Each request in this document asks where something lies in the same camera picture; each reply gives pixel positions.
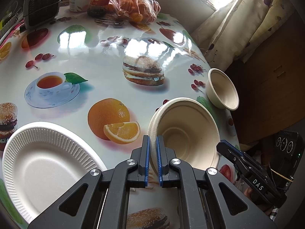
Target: beige bowl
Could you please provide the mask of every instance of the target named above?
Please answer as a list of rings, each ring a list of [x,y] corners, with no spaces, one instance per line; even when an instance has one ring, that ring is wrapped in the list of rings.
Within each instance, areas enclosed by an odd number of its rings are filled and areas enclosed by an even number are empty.
[[[205,86],[209,100],[218,108],[236,110],[239,98],[230,78],[219,69],[209,70],[209,81]]]
[[[156,137],[163,135],[164,144],[174,149],[176,156],[192,167],[216,168],[220,141],[216,123],[199,102],[190,98],[175,98],[161,106],[148,126],[151,144],[151,166],[157,172]]]

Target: wooden cabinet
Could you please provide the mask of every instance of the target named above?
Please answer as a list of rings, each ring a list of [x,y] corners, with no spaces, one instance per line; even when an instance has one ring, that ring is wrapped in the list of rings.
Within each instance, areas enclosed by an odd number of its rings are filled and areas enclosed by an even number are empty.
[[[305,117],[305,24],[297,12],[246,62],[226,71],[240,105],[232,112],[238,139],[250,143]]]

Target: rubber band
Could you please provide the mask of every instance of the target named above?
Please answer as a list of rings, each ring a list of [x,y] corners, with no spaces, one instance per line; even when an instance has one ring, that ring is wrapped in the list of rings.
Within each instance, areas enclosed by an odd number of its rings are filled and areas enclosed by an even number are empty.
[[[287,181],[293,182],[292,180],[288,179],[287,177],[284,177],[283,175],[281,175],[280,173],[277,173],[276,171],[274,171],[273,169],[271,169],[275,174],[279,175],[280,177],[286,179]]]

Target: burger illustration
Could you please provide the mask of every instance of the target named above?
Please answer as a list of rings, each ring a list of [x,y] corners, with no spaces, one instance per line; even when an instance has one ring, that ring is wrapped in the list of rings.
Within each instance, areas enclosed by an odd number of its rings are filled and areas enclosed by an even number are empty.
[[[11,102],[0,104],[0,151],[17,130],[17,106]]]
[[[145,86],[158,86],[164,83],[164,73],[156,60],[150,57],[125,56],[123,72],[127,80]]]
[[[148,208],[127,216],[126,229],[168,229],[170,220],[162,208]]]

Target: saucer illustration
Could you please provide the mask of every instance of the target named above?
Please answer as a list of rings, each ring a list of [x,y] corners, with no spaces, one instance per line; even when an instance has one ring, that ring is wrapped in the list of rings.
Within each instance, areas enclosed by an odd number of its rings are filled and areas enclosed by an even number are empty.
[[[78,95],[80,91],[79,84],[72,84],[71,88],[65,90],[64,92],[60,92],[54,97],[44,100],[41,96],[39,96],[38,91],[35,90],[36,80],[37,79],[32,81],[24,92],[25,101],[32,107],[36,107],[36,108],[57,107],[71,101],[73,98],[75,98]]]

